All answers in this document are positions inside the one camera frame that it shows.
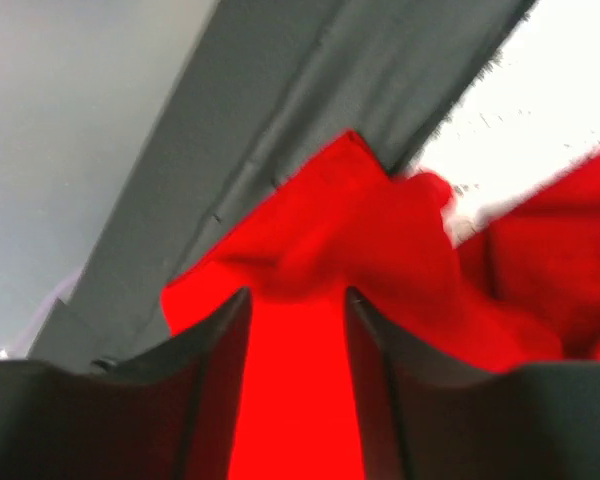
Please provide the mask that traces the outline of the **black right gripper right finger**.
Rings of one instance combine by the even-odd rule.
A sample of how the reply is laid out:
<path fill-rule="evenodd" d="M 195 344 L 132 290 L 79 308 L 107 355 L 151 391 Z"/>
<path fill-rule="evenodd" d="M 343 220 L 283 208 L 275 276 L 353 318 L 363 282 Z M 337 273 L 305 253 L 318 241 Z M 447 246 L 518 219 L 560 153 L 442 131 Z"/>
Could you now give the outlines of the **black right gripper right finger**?
<path fill-rule="evenodd" d="M 357 289 L 345 330 L 369 479 L 600 479 L 600 363 L 491 373 L 388 320 Z"/>

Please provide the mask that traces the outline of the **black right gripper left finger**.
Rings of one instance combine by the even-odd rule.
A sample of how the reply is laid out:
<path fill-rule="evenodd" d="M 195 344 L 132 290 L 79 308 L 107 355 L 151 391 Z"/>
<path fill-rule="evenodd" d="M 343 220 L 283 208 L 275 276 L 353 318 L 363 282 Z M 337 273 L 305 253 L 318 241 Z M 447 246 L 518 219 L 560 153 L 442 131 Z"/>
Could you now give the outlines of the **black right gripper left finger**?
<path fill-rule="evenodd" d="M 100 374 L 0 361 L 0 479 L 224 479 L 252 297 Z"/>

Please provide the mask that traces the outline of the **red t shirt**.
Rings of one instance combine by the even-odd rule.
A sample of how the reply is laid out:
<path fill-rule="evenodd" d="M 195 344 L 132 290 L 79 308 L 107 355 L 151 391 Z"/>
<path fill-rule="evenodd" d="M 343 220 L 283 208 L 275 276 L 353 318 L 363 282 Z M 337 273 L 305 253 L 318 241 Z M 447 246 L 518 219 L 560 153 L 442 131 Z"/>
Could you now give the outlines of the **red t shirt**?
<path fill-rule="evenodd" d="M 347 132 L 168 284 L 174 333 L 252 296 L 232 479 L 369 479 L 345 330 L 357 289 L 388 320 L 491 373 L 600 363 L 600 154 L 454 245 L 438 175 L 385 173 Z"/>

